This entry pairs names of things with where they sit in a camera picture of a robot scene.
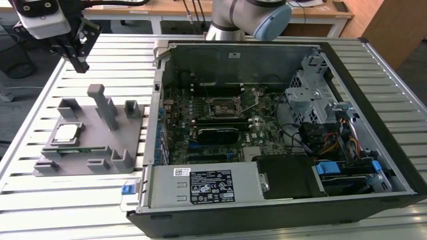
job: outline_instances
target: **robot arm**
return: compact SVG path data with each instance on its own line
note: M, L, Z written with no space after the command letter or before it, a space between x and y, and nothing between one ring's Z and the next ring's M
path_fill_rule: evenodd
M85 73L87 56L101 29L84 18L83 10L105 4L141 6L148 1L9 0L20 19L13 30L45 51L69 60L77 73Z
M13 27L20 37L37 42L52 54L69 60L77 73L89 69L87 56L99 38L100 26L88 21L83 10L96 5L143 6L149 0L9 0L20 22ZM274 40L291 19L284 0L213 0L212 25L207 40Z
M213 0L207 40L241 41L245 33L272 41L286 29L292 10L286 0Z

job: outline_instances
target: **circuit board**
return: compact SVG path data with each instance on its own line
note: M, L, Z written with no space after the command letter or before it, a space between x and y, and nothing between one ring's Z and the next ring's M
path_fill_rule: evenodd
M240 92L236 97L216 97L195 96L189 88L164 91L169 165L244 162L247 147L259 147L262 155L287 154L274 116L278 93L264 93L256 87L241 87ZM235 129L244 125L247 129L237 131L231 144L200 144L197 131L204 129L195 122L209 120L216 121L215 127Z

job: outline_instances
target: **barcode sticker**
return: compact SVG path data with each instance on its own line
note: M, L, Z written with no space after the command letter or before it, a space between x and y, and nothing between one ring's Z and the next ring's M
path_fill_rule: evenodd
M173 176L189 176L189 172L192 171L191 168L173 168Z

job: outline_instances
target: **white label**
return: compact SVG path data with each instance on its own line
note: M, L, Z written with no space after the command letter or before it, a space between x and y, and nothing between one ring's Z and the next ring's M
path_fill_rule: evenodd
M148 14L147 11L128 11L131 14Z
M231 52L228 53L229 59L239 59L240 58L240 52Z
M224 197L224 198L231 198L231 197L233 197L233 196L235 196L233 193L224 193L224 194L223 194L223 197Z
M189 176L189 172L192 171L191 168L173 168L173 176Z

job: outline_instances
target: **motherboard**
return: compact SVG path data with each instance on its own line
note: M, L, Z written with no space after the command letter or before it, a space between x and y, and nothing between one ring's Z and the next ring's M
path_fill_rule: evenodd
M249 162L259 155L287 154L275 118L280 93L241 84L165 88L168 164Z

